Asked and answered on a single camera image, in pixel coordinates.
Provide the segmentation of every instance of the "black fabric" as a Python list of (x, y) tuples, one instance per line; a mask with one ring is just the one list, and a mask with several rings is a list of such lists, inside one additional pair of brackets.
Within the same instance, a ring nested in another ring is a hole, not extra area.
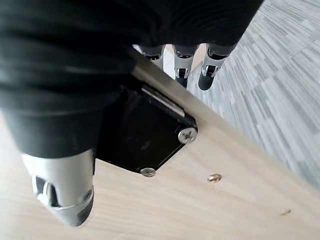
[[(92, 111), (110, 105), (119, 95), (123, 76), (135, 66), (127, 55), (132, 44), (212, 43), (218, 50), (214, 54), (223, 54), (238, 43), (261, 3), (1, 0), (0, 107), (12, 121), (9, 124), (18, 146), (38, 157), (93, 148), (98, 136), (92, 134), (99, 132), (99, 126), (88, 119)], [(59, 135), (50, 137), (28, 128), (46, 134), (49, 128)], [(76, 146), (65, 151), (72, 141)]]

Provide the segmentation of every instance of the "light wood surface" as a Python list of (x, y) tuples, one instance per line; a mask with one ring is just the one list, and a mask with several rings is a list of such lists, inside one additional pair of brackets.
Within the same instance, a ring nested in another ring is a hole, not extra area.
[[(87, 222), (64, 225), (33, 196), (31, 179), (0, 122), (0, 238), (4, 240), (318, 240), (320, 194), (220, 116), (139, 57), (134, 74), (193, 115), (197, 141), (146, 178), (97, 161)], [(222, 175), (217, 183), (211, 174)]]

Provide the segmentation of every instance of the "robotic finger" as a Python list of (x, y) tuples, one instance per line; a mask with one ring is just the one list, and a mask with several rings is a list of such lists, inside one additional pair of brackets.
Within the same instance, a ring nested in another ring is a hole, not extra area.
[(174, 71), (175, 80), (187, 88), (188, 76), (191, 72), (192, 62), (199, 45), (179, 46), (174, 45)]
[(206, 44), (206, 51), (198, 82), (201, 90), (205, 91), (211, 87), (215, 75), (235, 47), (236, 45), (231, 47), (220, 47), (212, 43)]
[(157, 65), (161, 70), (164, 68), (164, 49), (165, 45), (160, 46), (139, 46), (142, 55), (147, 57), (151, 62)]

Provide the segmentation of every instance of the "black fingertip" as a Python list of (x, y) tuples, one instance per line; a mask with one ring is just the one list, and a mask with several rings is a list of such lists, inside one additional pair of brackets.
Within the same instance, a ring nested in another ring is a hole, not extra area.
[(176, 77), (175, 80), (176, 80), (178, 83), (180, 83), (185, 89), (187, 88), (188, 78)]
[(203, 76), (202, 73), (200, 73), (199, 82), (198, 82), (199, 88), (203, 91), (208, 90), (211, 87), (213, 81), (214, 81), (213, 77)]

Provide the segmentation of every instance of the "brass screw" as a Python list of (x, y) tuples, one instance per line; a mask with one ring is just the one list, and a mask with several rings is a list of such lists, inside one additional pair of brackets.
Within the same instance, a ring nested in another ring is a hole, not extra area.
[(222, 179), (222, 176), (220, 174), (211, 174), (208, 176), (208, 182), (214, 182), (217, 183)]
[(285, 208), (280, 212), (280, 216), (285, 216), (285, 215), (288, 215), (289, 213), (291, 213), (291, 209)]

